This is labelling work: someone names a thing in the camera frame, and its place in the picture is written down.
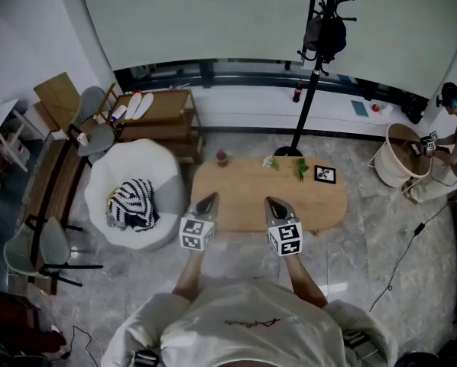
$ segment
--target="tripod base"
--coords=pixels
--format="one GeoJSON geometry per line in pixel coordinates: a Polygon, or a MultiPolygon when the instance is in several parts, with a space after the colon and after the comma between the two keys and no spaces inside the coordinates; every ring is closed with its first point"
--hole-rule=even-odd
{"type": "Polygon", "coordinates": [[[274,156],[297,156],[302,157],[302,153],[296,148],[292,147],[281,147],[274,152],[274,156]]]}

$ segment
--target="coat rack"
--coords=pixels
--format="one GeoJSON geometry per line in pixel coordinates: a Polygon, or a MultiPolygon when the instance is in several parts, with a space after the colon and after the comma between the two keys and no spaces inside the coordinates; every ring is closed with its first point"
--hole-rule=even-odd
{"type": "Polygon", "coordinates": [[[302,153],[298,151],[298,141],[300,141],[300,136],[302,134],[303,126],[305,125],[306,117],[312,105],[313,96],[317,89],[317,84],[319,83],[320,71],[322,71],[326,76],[329,74],[322,69],[323,60],[323,48],[325,47],[324,43],[329,39],[330,31],[330,22],[333,18],[339,18],[343,21],[356,21],[356,18],[341,18],[337,13],[337,8],[343,2],[350,2],[352,0],[327,0],[327,3],[324,0],[320,0],[319,6],[322,11],[315,10],[315,0],[310,0],[310,12],[309,12],[309,21],[312,19],[313,14],[317,16],[323,15],[322,24],[319,32],[319,40],[317,41],[317,48],[315,52],[315,57],[313,59],[308,58],[305,55],[305,49],[303,52],[300,50],[297,53],[308,61],[315,61],[315,66],[312,70],[312,76],[308,84],[308,90],[306,91],[305,100],[303,102],[302,112],[300,113],[300,119],[298,120],[297,130],[293,135],[293,141],[291,142],[290,147],[281,147],[274,152],[275,156],[302,156],[302,153]]]}

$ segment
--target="table leg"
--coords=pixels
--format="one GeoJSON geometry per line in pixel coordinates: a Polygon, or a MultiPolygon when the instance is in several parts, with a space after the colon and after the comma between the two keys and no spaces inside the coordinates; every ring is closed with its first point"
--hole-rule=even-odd
{"type": "Polygon", "coordinates": [[[18,113],[16,110],[13,109],[13,114],[15,115],[15,117],[17,119],[19,119],[21,121],[21,124],[27,126],[27,128],[29,128],[30,130],[32,130],[36,135],[38,135],[38,137],[40,137],[43,141],[46,139],[46,137],[44,135],[42,135],[42,133],[34,127],[34,125],[29,122],[23,115],[21,115],[20,113],[18,113]]]}
{"type": "Polygon", "coordinates": [[[196,110],[195,99],[193,97],[193,93],[191,92],[191,90],[190,90],[190,98],[191,98],[191,104],[193,105],[193,110],[195,112],[196,121],[198,122],[198,132],[199,132],[199,135],[200,135],[200,137],[202,139],[203,145],[205,145],[206,144],[206,137],[205,137],[205,134],[203,133],[203,127],[201,125],[201,121],[199,120],[198,110],[196,110]]]}
{"type": "Polygon", "coordinates": [[[11,148],[8,144],[8,142],[5,140],[5,138],[2,136],[1,132],[0,132],[0,140],[1,140],[1,143],[3,145],[3,147],[5,148],[5,150],[10,154],[10,156],[13,158],[13,161],[15,161],[15,163],[21,167],[23,169],[23,171],[25,173],[28,172],[28,169],[27,167],[23,164],[22,161],[20,161],[20,158],[15,154],[15,152],[13,151],[13,148],[11,148]]]}

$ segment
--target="cardboard box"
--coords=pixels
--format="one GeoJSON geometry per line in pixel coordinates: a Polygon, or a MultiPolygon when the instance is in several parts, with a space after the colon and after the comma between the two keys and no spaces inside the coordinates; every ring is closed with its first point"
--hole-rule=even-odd
{"type": "Polygon", "coordinates": [[[45,109],[45,106],[42,102],[37,102],[34,104],[35,110],[37,110],[38,115],[44,120],[45,125],[49,128],[51,132],[58,131],[59,125],[53,120],[50,113],[45,109]]]}
{"type": "Polygon", "coordinates": [[[67,132],[79,107],[79,93],[67,73],[61,73],[34,88],[52,119],[67,132]]]}

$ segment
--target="small vase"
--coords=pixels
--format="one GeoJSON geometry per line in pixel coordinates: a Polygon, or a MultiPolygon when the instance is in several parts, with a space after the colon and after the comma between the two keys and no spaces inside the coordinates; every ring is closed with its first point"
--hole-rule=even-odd
{"type": "Polygon", "coordinates": [[[227,154],[225,153],[225,151],[223,151],[221,148],[217,151],[216,153],[216,163],[220,166],[220,167],[225,167],[227,165],[227,163],[229,162],[229,157],[227,156],[227,154]]]}

